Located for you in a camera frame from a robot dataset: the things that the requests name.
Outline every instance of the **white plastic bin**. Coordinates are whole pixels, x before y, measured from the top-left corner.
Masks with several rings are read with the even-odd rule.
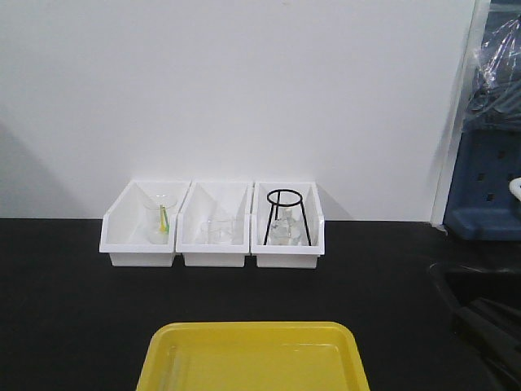
[[[189,186],[131,181],[103,216],[99,251],[109,253],[114,266],[171,266],[177,214]]]
[[[178,216],[186,266],[243,267],[250,252],[251,182],[193,182]]]
[[[268,226],[271,203],[267,200],[270,191],[291,189],[302,195],[304,211],[309,228],[311,245],[304,228],[304,219],[299,205],[279,208],[279,215],[289,213],[300,235],[294,235],[292,241],[284,244],[274,243],[274,233],[269,232],[268,243],[264,245]],[[298,196],[281,193],[281,203],[291,204],[298,201]],[[324,215],[317,186],[314,182],[270,183],[256,182],[252,210],[252,254],[256,255],[259,267],[292,267],[314,269],[318,258],[324,254]]]

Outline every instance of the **metal ring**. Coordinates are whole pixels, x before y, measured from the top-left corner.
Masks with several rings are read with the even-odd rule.
[[[279,196],[280,196],[280,193],[282,192],[286,192],[286,193],[291,193],[291,194],[295,194],[296,196],[299,197],[299,200],[296,201],[296,202],[292,202],[290,204],[281,204],[280,201],[273,201],[271,200],[269,197],[273,194],[276,194],[278,193]],[[275,206],[282,206],[283,208],[290,208],[291,206],[297,206],[298,204],[302,204],[302,195],[297,191],[297,190],[292,190],[292,189],[275,189],[275,190],[272,190],[268,193],[268,195],[266,196],[266,198],[268,199],[268,202],[272,205],[275,205]]]

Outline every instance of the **storage bin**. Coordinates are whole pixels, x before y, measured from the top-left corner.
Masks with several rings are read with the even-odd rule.
[[[109,253],[114,266],[171,266],[177,214],[189,186],[131,181],[103,216],[99,251]]]
[[[250,252],[251,182],[194,182],[178,216],[186,266],[242,267]]]
[[[369,391],[333,322],[173,323],[152,337],[137,391]]]
[[[279,207],[278,211],[281,216],[287,213],[288,218],[294,221],[294,226],[289,229],[290,234],[293,234],[292,239],[281,242],[279,239],[274,238],[272,230],[273,222],[276,220],[274,215],[276,211],[274,211],[272,227],[265,244],[269,215],[272,209],[272,204],[267,197],[271,191],[276,191],[277,189],[289,190],[281,193],[278,199],[280,204],[294,204],[300,200],[298,195],[290,191],[296,191],[302,196],[310,245],[300,204],[287,208]],[[256,182],[253,194],[252,255],[256,255],[257,265],[259,267],[316,268],[317,260],[324,254],[325,248],[324,215],[318,198],[316,184],[314,182]],[[276,200],[277,197],[278,194],[272,194],[272,200]]]
[[[521,176],[521,133],[464,133],[444,224],[467,240],[521,240],[521,206],[509,184]]]

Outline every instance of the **black metal stand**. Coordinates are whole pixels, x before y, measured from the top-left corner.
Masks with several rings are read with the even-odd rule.
[[[291,202],[289,204],[281,204],[281,202],[280,202],[281,193],[295,194],[297,197],[299,197],[299,200],[296,202]],[[274,201],[270,198],[270,196],[272,196],[273,194],[277,194],[276,201]],[[282,206],[283,208],[290,208],[292,206],[297,206],[297,205],[300,205],[300,210],[302,211],[302,217],[304,218],[304,227],[306,229],[306,236],[308,237],[308,244],[311,246],[311,237],[309,236],[308,219],[306,218],[306,213],[304,211],[304,202],[303,202],[302,195],[298,191],[292,190],[292,189],[275,189],[275,190],[270,191],[266,198],[267,198],[268,202],[271,204],[271,209],[269,210],[269,219],[268,219],[268,226],[266,227],[266,235],[264,237],[264,246],[266,246],[266,244],[268,243],[269,226],[271,225],[271,220],[274,216],[274,210],[275,210],[275,220],[277,220],[279,207]]]

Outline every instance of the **white wall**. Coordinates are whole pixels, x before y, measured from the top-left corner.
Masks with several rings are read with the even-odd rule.
[[[328,219],[428,221],[473,5],[0,2],[0,216],[237,178],[314,179]]]

